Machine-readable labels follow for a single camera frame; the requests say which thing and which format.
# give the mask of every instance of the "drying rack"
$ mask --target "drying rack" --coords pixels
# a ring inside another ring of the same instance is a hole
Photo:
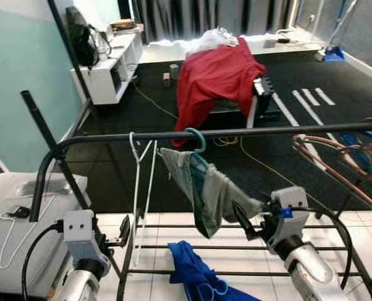
[[[73,174],[68,167],[68,164],[65,160],[65,154],[68,151],[71,145],[75,144],[91,144],[91,143],[100,143],[105,144],[107,148],[108,155],[112,164],[114,165],[114,170],[117,176],[117,180],[121,183],[124,183],[123,175],[120,171],[120,167],[117,164],[117,161],[114,158],[114,153],[112,148],[110,147],[110,143],[112,142],[120,142],[120,141],[129,141],[129,134],[118,134],[118,135],[105,135],[104,125],[98,117],[98,113],[93,105],[92,98],[90,92],[88,91],[87,85],[82,77],[82,74],[79,69],[78,60],[75,56],[73,47],[70,43],[70,39],[67,35],[66,29],[63,25],[63,22],[60,18],[60,11],[56,4],[55,0],[48,0],[49,7],[51,9],[52,15],[56,21],[56,25],[60,32],[61,38],[65,44],[66,50],[68,52],[68,56],[72,61],[73,67],[78,77],[78,81],[80,82],[80,86],[85,95],[85,103],[81,109],[80,116],[78,120],[75,122],[74,126],[72,127],[71,132],[67,136],[67,139],[56,143],[54,140],[44,118],[42,117],[40,111],[38,110],[31,94],[29,91],[21,92],[24,101],[26,102],[29,111],[34,118],[40,132],[44,140],[46,141],[50,151],[45,155],[40,165],[37,179],[36,179],[36,187],[35,193],[33,198],[33,203],[31,207],[31,215],[29,217],[30,222],[36,222],[38,220],[40,206],[41,206],[41,198],[43,194],[43,189],[45,186],[45,179],[46,179],[46,172],[48,167],[53,159],[55,159],[61,168],[62,173],[64,174],[67,182],[69,183],[73,194],[75,195],[79,205],[82,209],[87,209],[88,205],[85,201],[81,190],[77,186],[77,183],[73,177]],[[86,137],[73,137],[77,132],[79,127],[81,126],[82,122],[85,120],[87,115],[91,113],[96,126],[100,132],[100,135],[94,136],[86,136]],[[274,127],[268,129],[237,129],[237,130],[209,130],[209,131],[202,131],[201,134],[205,138],[215,138],[215,137],[249,137],[249,136],[259,136],[259,135],[296,135],[296,134],[318,134],[318,133],[327,133],[327,132],[355,132],[355,131],[365,131],[365,130],[372,130],[372,120],[367,120],[365,122],[360,122],[357,124],[335,124],[335,125],[310,125],[310,126],[302,126],[302,127]],[[161,132],[161,133],[148,133],[148,134],[134,134],[134,140],[142,141],[142,140],[170,140],[170,139],[196,139],[196,136],[189,132]],[[130,194],[128,191],[124,191],[125,198],[127,203],[129,204]],[[138,220],[142,216],[143,212],[139,208],[134,216],[135,223],[134,225],[137,228],[141,226],[138,225]],[[166,225],[157,225],[157,224],[150,224],[145,225],[146,228],[194,228],[194,225],[175,225],[175,224],[166,224]],[[223,225],[222,228],[240,228],[240,226],[236,225]],[[314,228],[314,229],[324,229],[324,228],[335,228],[337,229],[339,235],[343,237],[342,230],[334,225],[320,225],[320,226],[306,226],[306,228]],[[98,226],[95,227],[95,234],[97,236],[97,241],[99,243],[101,240],[105,240],[105,235],[101,234]],[[117,265],[116,261],[113,258],[113,254],[108,252],[108,256],[110,261],[112,262],[112,267],[114,268],[117,276],[119,277],[119,287],[117,289],[117,300],[122,301],[124,299],[124,290],[127,281],[127,276],[130,273],[153,273],[153,274],[170,274],[172,271],[170,270],[141,270],[141,269],[130,269],[130,260],[132,258],[133,252],[133,244],[135,242],[135,237],[133,236],[133,231],[129,232],[129,238],[127,241],[127,250],[125,253],[125,258],[123,265],[121,268]],[[115,248],[115,247],[123,247],[120,243],[109,243],[103,241],[104,246],[107,248]],[[167,248],[165,245],[141,245],[141,248],[148,249],[148,248]],[[267,250],[266,247],[261,246],[193,246],[194,249],[211,249],[211,250]],[[318,247],[317,250],[321,251],[343,251],[346,250],[345,247]],[[357,272],[350,272],[349,276],[359,276],[363,279],[363,283],[365,284],[371,298],[372,298],[372,278],[370,277],[367,269],[365,268],[363,262],[361,261],[359,255],[357,254],[356,250],[353,247],[353,255],[352,255],[353,263],[357,268]],[[235,275],[235,276],[261,276],[261,277],[286,277],[289,276],[288,273],[274,273],[274,272],[231,272],[231,271],[218,271],[216,272],[217,275]]]

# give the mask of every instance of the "white shelf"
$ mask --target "white shelf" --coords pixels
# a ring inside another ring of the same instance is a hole
[[[124,52],[130,47],[131,43],[134,41],[136,34],[123,34],[121,36],[115,36],[110,42],[112,47],[112,52],[109,55],[108,60],[99,61],[95,66],[92,67],[92,70],[104,70],[110,69],[116,64],[117,60],[121,58]],[[123,46],[123,48],[113,49],[115,46]],[[80,66],[81,71],[88,71],[88,67]]]
[[[125,89],[127,89],[127,87],[129,86],[129,83],[131,82],[131,79],[132,79],[135,71],[136,71],[136,68],[134,70],[132,70],[132,71],[128,71],[127,74],[129,75],[129,79],[128,80],[125,80],[124,82],[122,82],[122,86],[120,87],[119,91],[117,91],[117,93],[116,93],[117,103],[122,98],[122,96],[123,96],[123,94],[125,92]]]
[[[116,104],[120,101],[142,55],[143,48],[139,33],[115,36],[110,45],[111,47],[122,46],[122,48],[113,49],[110,54],[112,58],[98,62],[91,70],[84,66],[80,67],[94,105]],[[72,78],[84,102],[85,97],[74,68]],[[120,82],[121,86],[117,90],[119,79],[124,81]]]

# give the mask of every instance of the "small box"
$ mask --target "small box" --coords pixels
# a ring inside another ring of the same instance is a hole
[[[172,64],[169,66],[171,69],[171,78],[174,80],[178,80],[179,78],[179,66],[177,64]]]
[[[273,48],[273,47],[275,47],[276,43],[277,43],[276,39],[267,39],[263,42],[263,47],[264,48]]]
[[[163,73],[163,86],[169,88],[171,86],[171,74],[169,72]]]

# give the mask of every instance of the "blue dustpan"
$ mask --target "blue dustpan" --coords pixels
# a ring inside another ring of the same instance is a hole
[[[325,50],[324,61],[344,61],[340,47],[329,47]]]

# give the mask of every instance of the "gray towel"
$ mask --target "gray towel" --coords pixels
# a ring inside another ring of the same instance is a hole
[[[211,238],[221,226],[222,218],[237,222],[232,202],[238,203],[252,218],[262,210],[263,202],[250,199],[214,164],[208,168],[192,152],[161,149],[171,176],[191,202],[198,231]]]

